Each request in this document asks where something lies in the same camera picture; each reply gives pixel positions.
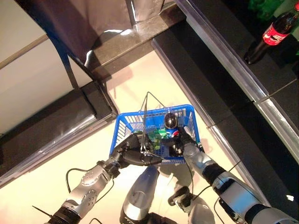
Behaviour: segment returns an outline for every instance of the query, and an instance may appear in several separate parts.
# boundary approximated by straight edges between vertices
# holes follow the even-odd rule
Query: white floor
[[[120,113],[138,111],[147,91],[152,92],[166,106],[190,103],[154,51],[113,74],[112,79],[107,82],[107,88]],[[155,109],[157,106],[158,103],[149,97],[148,108]],[[205,151],[223,168],[230,169],[234,164],[228,160],[198,114],[196,119]],[[31,206],[34,205],[54,214],[68,195],[65,185],[66,171],[74,167],[88,169],[97,161],[106,160],[113,138],[114,125],[115,122],[34,171],[1,188],[0,224],[42,224],[47,222],[49,218]],[[144,169],[144,167],[129,166],[121,170],[121,174],[115,179],[114,188],[94,206],[80,224],[87,224],[94,217],[103,224],[119,223],[119,215],[126,194]],[[77,171],[70,173],[71,189],[78,184],[82,175]],[[189,173],[186,172],[184,180],[188,180],[188,178],[190,178]],[[180,224],[186,224],[187,214],[167,203],[168,197],[174,193],[176,182],[177,179],[172,174],[161,173],[151,211]],[[194,176],[194,183],[194,194],[208,186],[208,183],[198,175]],[[108,183],[102,193],[105,193],[111,184],[111,182]],[[207,189],[201,197],[213,210],[214,202],[217,199],[213,190]],[[225,223],[233,223],[219,204],[216,205],[216,210]],[[221,223],[216,215],[215,222]]]

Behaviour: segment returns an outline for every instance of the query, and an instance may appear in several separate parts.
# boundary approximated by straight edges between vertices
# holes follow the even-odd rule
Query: black panel
[[[154,38],[191,92],[215,123],[246,105],[249,99],[212,52],[185,22]]]
[[[298,166],[286,163],[284,157],[287,157],[288,161],[289,155],[279,152],[279,150],[284,151],[285,147],[279,143],[276,145],[277,141],[271,143],[273,139],[271,134],[269,136],[267,133],[268,127],[263,124],[261,116],[252,115],[251,117],[245,113],[243,116],[238,116],[238,119],[232,116],[217,126],[270,204],[298,219]],[[243,126],[244,122],[252,123],[251,128],[256,126],[253,128],[256,131],[253,137],[247,132],[248,127]],[[296,199],[292,202],[287,199],[286,195],[294,196]]]
[[[217,29],[221,36],[228,42],[232,49],[243,58],[244,54],[248,50],[250,44],[255,40],[253,35],[247,30],[247,28],[232,14],[228,7],[221,0],[189,0],[193,7],[201,11],[205,17],[212,23],[212,25]],[[240,7],[239,14],[245,14],[247,11],[242,11],[244,7]],[[262,28],[257,28],[257,36],[259,36],[258,41],[261,40],[263,31]],[[288,37],[288,40],[284,40],[280,46],[273,48],[272,54],[277,54],[280,52],[278,49],[287,48],[289,42],[296,44],[294,42],[295,38],[292,36]],[[289,66],[283,66],[277,63],[277,60],[271,58],[268,54],[256,64],[250,65],[249,68],[259,79],[262,85],[267,89],[267,91],[272,94],[279,90],[286,84],[290,83],[296,78],[296,74],[291,70]]]
[[[0,139],[3,175],[75,124],[93,114],[81,91],[71,91],[42,109]]]
[[[0,176],[91,115],[107,122],[112,108],[97,82],[73,90],[42,109],[0,139]]]
[[[276,99],[294,125],[299,129],[299,81],[296,80],[272,97]]]
[[[153,42],[217,123],[271,205],[298,218],[298,164],[205,44],[186,22]],[[294,196],[294,202],[286,195]]]
[[[99,85],[100,84],[95,81],[81,87],[81,89],[86,95],[93,109],[96,111],[96,118],[101,120],[110,115],[112,109],[108,105]]]

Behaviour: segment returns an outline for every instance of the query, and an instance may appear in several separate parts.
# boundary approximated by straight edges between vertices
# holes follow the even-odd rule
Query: blue plastic basket
[[[199,133],[194,113],[194,107],[191,105],[178,105],[173,107],[166,107],[147,111],[145,129],[146,132],[151,132],[157,129],[164,128],[164,116],[171,111],[176,114],[178,118],[178,125],[188,126],[192,138],[199,143]],[[122,142],[125,137],[136,131],[143,131],[143,115],[144,111],[121,113],[117,116],[113,140],[110,148],[110,154],[113,152],[114,147]],[[164,158],[162,164],[185,163],[183,157],[170,157],[168,147],[160,146],[155,154]]]

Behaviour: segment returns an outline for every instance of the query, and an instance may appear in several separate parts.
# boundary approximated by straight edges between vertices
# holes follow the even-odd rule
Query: robotic hand
[[[106,184],[116,178],[120,168],[129,164],[148,166],[161,163],[162,159],[140,152],[140,142],[136,134],[132,134],[114,148],[107,161],[99,161],[97,165],[85,173],[80,184],[68,195],[61,208],[46,224],[77,224],[93,208],[97,196]]]
[[[284,212],[263,205],[262,199],[252,188],[201,152],[184,128],[180,128],[180,141],[187,164],[212,186],[220,197],[220,205],[236,223],[299,223]]]

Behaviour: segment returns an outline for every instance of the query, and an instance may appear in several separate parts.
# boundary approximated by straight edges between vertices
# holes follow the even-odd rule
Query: wire
[[[100,197],[100,199],[99,200],[101,200],[103,197],[105,197],[106,196],[106,194],[108,194],[109,193],[109,191],[112,189],[112,187],[114,186],[114,180],[112,179],[112,186],[111,186],[111,188],[102,196],[102,197]]]
[[[70,185],[69,185],[69,173],[72,171],[72,170],[76,170],[76,171],[80,171],[80,172],[88,172],[90,170],[92,170],[93,168],[95,168],[97,165],[95,165],[94,167],[86,170],[86,169],[79,169],[79,168],[72,168],[72,169],[69,169],[67,172],[66,172],[66,175],[65,175],[65,182],[66,182],[66,187],[67,187],[67,190],[69,191],[69,193],[71,192],[71,188],[70,188]]]
[[[192,172],[191,172],[190,167],[189,167],[189,165],[188,165],[188,163],[187,163],[186,160],[185,160],[185,162],[186,162],[186,165],[187,165],[187,167],[188,167],[188,170],[189,170],[189,172],[190,172],[190,176],[191,176],[191,181],[192,181],[192,195],[193,195],[193,187],[194,187],[193,176],[192,176]]]
[[[240,161],[238,161],[230,170],[229,170],[229,172],[230,171],[232,171],[239,163],[241,162],[241,160]]]
[[[198,195],[196,195],[192,200],[194,201],[199,195],[201,195],[202,192],[204,192],[204,191],[205,191],[206,189],[208,189],[209,187],[211,187],[211,185],[209,185],[209,186],[203,188],[203,190],[202,190]]]
[[[217,200],[214,203],[214,212],[216,213],[216,215],[218,216],[218,218],[221,220],[221,222],[224,224],[223,220],[220,218],[220,216],[218,215],[218,213],[216,212],[216,209],[215,209],[216,203],[217,203],[218,200],[219,200],[219,197],[217,198]]]
[[[100,224],[103,224],[103,223],[102,223],[100,220],[98,220],[97,218],[93,218],[93,219],[89,222],[89,224],[92,223],[93,220],[97,220]]]

